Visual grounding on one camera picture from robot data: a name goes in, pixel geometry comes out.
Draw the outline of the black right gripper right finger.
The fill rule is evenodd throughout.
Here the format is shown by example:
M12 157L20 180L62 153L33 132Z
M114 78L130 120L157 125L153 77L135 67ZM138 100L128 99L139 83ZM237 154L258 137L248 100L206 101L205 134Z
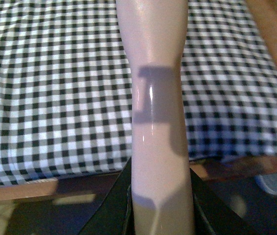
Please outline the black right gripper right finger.
M252 235L254 229L231 210L191 169L195 234Z

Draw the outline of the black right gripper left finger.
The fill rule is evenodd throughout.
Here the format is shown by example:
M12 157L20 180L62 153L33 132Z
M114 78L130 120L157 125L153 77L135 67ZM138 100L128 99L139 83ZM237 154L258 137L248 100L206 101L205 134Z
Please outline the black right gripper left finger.
M131 163L131 160L127 161L99 208L79 232L80 235L131 235L133 233Z

